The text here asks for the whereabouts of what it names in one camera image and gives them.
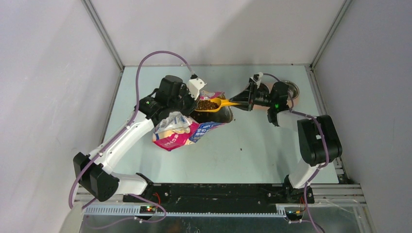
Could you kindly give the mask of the yellow plastic scoop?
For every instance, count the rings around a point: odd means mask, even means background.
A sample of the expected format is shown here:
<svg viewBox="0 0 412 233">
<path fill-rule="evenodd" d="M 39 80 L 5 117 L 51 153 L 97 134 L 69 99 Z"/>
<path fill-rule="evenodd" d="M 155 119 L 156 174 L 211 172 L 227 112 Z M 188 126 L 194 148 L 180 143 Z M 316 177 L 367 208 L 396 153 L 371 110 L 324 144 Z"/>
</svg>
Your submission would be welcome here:
<svg viewBox="0 0 412 233">
<path fill-rule="evenodd" d="M 234 103 L 234 102 L 231 102 L 230 100 L 221 99 L 221 98 L 213 98 L 209 100 L 200 100 L 197 104 L 197 108 L 195 109 L 195 111 L 215 113 L 215 112 L 218 112 L 223 107 L 235 106 L 235 105 L 239 105 L 239 103 Z"/>
</svg>

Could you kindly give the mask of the pink double bowl stand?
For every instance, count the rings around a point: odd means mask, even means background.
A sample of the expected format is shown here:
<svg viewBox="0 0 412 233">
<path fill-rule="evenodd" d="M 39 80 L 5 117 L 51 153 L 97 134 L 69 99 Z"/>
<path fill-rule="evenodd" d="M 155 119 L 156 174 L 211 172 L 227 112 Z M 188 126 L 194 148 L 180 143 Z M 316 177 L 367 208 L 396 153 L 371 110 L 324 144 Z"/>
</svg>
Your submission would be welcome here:
<svg viewBox="0 0 412 233">
<path fill-rule="evenodd" d="M 288 93 L 290 95 L 290 97 L 288 97 L 288 106 L 292 107 L 292 105 L 297 105 L 299 103 L 299 96 L 300 96 L 300 90 L 298 88 L 298 86 L 290 81 L 286 81 L 286 80 L 282 80 L 282 82 L 284 82 L 285 84 L 288 85 Z M 263 82 L 260 84 L 260 89 L 270 92 L 272 87 L 274 85 L 274 82 Z"/>
</svg>

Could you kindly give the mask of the colourful pet food bag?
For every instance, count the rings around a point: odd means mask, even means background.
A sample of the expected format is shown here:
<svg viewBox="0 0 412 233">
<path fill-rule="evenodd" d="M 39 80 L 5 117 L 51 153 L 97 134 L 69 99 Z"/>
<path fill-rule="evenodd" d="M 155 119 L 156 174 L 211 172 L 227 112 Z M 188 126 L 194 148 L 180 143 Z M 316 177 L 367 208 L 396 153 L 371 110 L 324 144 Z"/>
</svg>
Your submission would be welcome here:
<svg viewBox="0 0 412 233">
<path fill-rule="evenodd" d="M 172 151 L 197 143 L 209 131 L 232 120 L 230 107 L 222 107 L 214 113 L 193 111 L 189 116 L 173 112 L 154 128 L 152 142 L 164 150 Z"/>
</svg>

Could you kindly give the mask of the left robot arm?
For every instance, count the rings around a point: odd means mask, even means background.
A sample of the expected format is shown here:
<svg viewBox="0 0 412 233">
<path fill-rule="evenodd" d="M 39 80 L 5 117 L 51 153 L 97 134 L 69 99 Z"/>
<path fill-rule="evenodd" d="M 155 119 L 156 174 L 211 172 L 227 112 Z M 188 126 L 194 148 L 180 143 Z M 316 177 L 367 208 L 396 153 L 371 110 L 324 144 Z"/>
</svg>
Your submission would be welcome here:
<svg viewBox="0 0 412 233">
<path fill-rule="evenodd" d="M 165 76 L 151 94 L 138 99 L 130 118 L 113 136 L 89 154 L 75 155 L 73 164 L 78 184 L 100 202 L 113 195 L 129 194 L 134 194 L 141 202 L 150 201 L 154 190 L 146 178 L 139 174 L 115 173 L 114 168 L 138 140 L 170 113 L 190 115 L 205 85 L 205 81 L 195 75 L 186 83 L 179 77 Z"/>
</svg>

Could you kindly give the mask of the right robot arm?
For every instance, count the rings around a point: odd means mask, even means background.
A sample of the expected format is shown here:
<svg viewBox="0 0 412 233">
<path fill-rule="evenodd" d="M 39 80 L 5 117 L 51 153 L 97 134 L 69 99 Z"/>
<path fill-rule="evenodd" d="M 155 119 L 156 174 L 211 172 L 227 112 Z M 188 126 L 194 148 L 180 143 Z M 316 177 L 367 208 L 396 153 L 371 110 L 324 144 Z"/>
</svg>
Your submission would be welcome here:
<svg viewBox="0 0 412 233">
<path fill-rule="evenodd" d="M 285 177 L 280 192 L 288 203 L 306 199 L 310 184 L 320 170 L 342 155 L 332 118 L 294 111 L 289 85 L 285 82 L 275 82 L 268 88 L 250 79 L 247 87 L 230 98 L 230 102 L 244 111 L 252 111 L 255 106 L 266 107 L 272 125 L 297 133 L 301 159 L 296 169 Z"/>
</svg>

